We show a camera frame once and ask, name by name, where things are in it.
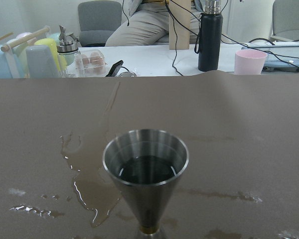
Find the black thermos bottle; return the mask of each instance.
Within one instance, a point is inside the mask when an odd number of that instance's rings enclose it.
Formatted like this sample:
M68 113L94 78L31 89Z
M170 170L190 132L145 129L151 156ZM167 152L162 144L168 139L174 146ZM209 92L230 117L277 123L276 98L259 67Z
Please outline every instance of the black thermos bottle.
M198 69L217 70L223 16L220 0L206 0L205 12L200 18Z

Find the metal lid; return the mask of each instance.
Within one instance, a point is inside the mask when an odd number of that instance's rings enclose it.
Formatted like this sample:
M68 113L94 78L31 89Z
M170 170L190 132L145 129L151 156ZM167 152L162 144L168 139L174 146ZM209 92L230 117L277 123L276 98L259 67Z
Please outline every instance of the metal lid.
M205 14L220 14L220 0L206 0Z
M131 71L125 71L125 72L122 72L119 76L120 77L135 77L136 74Z
M70 53L77 51L79 49L78 44L76 42L67 40L65 34L65 27L61 25L59 25L59 27L61 31L59 36L60 45L56 46L58 53Z

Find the wooden stick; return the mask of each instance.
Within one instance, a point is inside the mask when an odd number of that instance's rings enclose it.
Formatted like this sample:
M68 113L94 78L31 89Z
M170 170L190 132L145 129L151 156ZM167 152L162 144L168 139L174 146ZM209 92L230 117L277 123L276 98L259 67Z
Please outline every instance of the wooden stick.
M11 36L12 34L13 34L13 32L10 32L10 33L8 33L8 34L6 34L6 35L0 37L0 41L3 40L3 39L5 39L5 38L8 37L8 36Z
M35 38L36 36L39 36L39 35L41 35L43 33L48 32L49 30L50 30L50 28L46 26L46 27L44 27L44 28L42 28L42 29L40 29L38 31L35 31L34 33L31 33L31 34L29 34L27 36L24 36L24 37L22 37L20 39L17 39L15 41L11 42L9 45L10 45L11 48L14 48L14 47L19 46L20 44L26 42L26 41L31 40L32 38ZM8 45L3 45L1 47L1 51L4 51L4 52L9 51Z
M173 0L169 1L169 9L175 18L187 28L190 28L190 13L179 7L181 5L187 11L190 11L190 0ZM175 19L175 30L177 33L177 49L189 49L189 31L183 28ZM169 49L175 50L176 34L174 30L172 16L169 16Z

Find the gray cup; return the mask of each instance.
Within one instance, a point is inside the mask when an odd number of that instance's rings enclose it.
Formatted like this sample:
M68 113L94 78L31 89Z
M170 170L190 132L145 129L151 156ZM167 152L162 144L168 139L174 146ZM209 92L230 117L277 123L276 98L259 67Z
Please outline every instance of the gray cup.
M25 52L30 78L60 77L51 50L47 45L28 46Z
M165 238L159 220L188 165L183 141L163 130L132 130L106 146L103 165L141 225L138 237Z

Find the smartphone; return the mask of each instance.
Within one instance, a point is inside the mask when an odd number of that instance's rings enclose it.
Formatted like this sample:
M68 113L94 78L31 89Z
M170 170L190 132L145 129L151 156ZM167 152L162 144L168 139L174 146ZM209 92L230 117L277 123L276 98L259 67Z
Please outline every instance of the smartphone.
M118 61L117 63L114 63L106 76L116 76L123 63L124 62L122 60Z

